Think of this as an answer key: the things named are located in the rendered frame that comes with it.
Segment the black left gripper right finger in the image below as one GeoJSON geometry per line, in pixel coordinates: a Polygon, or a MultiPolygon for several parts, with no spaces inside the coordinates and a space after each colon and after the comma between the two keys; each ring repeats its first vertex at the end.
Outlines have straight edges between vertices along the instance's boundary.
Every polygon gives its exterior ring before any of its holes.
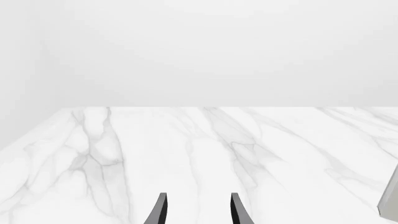
{"type": "Polygon", "coordinates": [[[254,224],[238,193],[231,194],[230,210],[233,224],[254,224]]]}

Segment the grey book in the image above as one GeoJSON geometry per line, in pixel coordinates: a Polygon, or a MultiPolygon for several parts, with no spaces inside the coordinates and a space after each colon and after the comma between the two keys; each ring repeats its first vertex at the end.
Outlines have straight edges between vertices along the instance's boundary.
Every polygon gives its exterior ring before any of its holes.
{"type": "Polygon", "coordinates": [[[398,223],[398,165],[377,205],[379,216],[398,223]]]}

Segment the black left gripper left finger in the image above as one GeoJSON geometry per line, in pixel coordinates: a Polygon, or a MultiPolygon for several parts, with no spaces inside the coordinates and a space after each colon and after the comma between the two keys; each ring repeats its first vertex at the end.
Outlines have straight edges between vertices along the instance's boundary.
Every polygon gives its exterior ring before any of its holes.
{"type": "Polygon", "coordinates": [[[167,194],[162,192],[144,224],[165,224],[167,218],[167,194]]]}

